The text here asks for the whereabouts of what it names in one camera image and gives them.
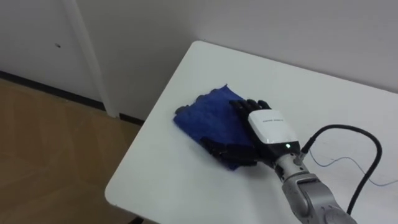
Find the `white table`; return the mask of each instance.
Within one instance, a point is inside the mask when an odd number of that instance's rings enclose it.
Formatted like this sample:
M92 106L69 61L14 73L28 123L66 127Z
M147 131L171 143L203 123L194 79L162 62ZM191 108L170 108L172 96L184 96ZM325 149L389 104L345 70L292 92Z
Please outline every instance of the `white table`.
M228 171L174 125L175 109L225 84L243 98L263 99L281 110L302 145L327 124L370 131L384 146L373 179L398 178L398 95L194 42L108 184L109 203L161 224L299 223L272 170ZM371 141L342 130L325 133L313 151L320 162L353 156L366 169L375 155ZM341 161L323 169L309 156L305 163L346 208L362 177L358 168ZM397 223L397 189L367 184L353 210L357 222Z

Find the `white door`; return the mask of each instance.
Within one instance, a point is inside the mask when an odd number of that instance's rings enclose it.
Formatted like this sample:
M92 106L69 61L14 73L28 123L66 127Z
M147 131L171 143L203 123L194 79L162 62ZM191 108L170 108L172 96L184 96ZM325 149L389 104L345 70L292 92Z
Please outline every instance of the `white door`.
M61 0L0 2L0 70L101 101Z

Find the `blue cloth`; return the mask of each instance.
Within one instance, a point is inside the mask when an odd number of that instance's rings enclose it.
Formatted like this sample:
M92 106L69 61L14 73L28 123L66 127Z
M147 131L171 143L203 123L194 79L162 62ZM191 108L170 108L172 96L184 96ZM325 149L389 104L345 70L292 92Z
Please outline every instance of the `blue cloth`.
M202 137L208 137L223 144L251 146L242 124L229 100L242 100L226 85L198 97L196 102L179 111L174 117L175 124L200 143ZM227 164L235 170L236 164Z

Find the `wooden floor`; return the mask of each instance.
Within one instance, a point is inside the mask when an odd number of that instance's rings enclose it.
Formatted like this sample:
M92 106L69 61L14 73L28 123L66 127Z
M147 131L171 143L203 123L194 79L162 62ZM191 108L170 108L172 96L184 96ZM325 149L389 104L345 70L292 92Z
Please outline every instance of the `wooden floor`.
M0 223L129 223L104 189L139 128L0 80Z

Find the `robotic hand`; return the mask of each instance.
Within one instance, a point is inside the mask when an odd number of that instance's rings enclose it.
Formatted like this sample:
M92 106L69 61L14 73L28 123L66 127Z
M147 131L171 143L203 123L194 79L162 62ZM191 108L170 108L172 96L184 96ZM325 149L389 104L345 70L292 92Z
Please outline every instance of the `robotic hand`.
M330 189L303 164L300 145L279 111L264 101L234 100L237 112L257 155L273 168L294 215L306 224L355 224L337 204Z

